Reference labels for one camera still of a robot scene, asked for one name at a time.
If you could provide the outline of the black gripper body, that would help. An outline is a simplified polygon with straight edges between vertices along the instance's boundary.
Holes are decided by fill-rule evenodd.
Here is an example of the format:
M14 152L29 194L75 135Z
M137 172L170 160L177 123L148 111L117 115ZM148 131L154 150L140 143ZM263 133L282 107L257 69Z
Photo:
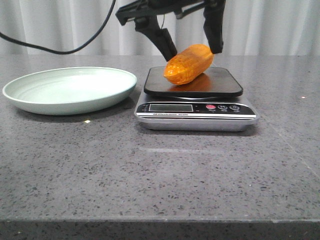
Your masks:
M120 7L116 17L123 26L128 21L147 16L174 13L177 19L200 9L220 11L225 7L224 0L136 0Z

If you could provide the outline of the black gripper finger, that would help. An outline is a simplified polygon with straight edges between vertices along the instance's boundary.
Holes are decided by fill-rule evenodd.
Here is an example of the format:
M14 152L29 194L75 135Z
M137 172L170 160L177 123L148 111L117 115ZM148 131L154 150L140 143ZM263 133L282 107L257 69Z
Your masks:
M213 54L223 51L224 2L205 2L203 29Z
M145 35L168 62L177 55L177 49L167 28L160 28L156 15L134 19L135 31Z

